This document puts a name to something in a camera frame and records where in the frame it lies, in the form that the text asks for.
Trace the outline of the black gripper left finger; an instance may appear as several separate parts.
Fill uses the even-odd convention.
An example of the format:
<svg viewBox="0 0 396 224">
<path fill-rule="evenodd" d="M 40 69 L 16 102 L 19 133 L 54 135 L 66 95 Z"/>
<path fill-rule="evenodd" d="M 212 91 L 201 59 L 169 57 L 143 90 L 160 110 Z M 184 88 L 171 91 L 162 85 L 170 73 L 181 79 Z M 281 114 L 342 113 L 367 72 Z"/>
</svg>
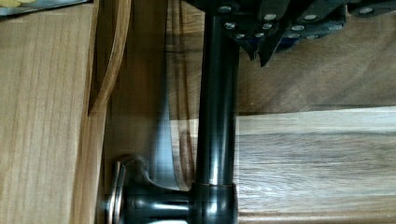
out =
<svg viewBox="0 0 396 224">
<path fill-rule="evenodd" d="M 186 0 L 206 15 L 220 18 L 224 32 L 236 41 L 251 60 L 256 58 L 259 42 L 265 36 L 257 18 L 262 0 Z"/>
</svg>

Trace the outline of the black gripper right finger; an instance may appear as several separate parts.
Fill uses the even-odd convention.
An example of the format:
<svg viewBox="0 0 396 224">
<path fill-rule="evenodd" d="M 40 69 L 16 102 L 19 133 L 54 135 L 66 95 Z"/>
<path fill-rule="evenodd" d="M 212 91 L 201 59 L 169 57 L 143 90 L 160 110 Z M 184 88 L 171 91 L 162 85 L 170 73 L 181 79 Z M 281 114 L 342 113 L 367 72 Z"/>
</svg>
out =
<svg viewBox="0 0 396 224">
<path fill-rule="evenodd" d="M 395 0 L 258 0 L 257 17 L 269 34 L 259 44 L 261 66 L 300 38 L 319 38 L 344 27 L 347 14 L 370 18 L 393 12 Z"/>
</svg>

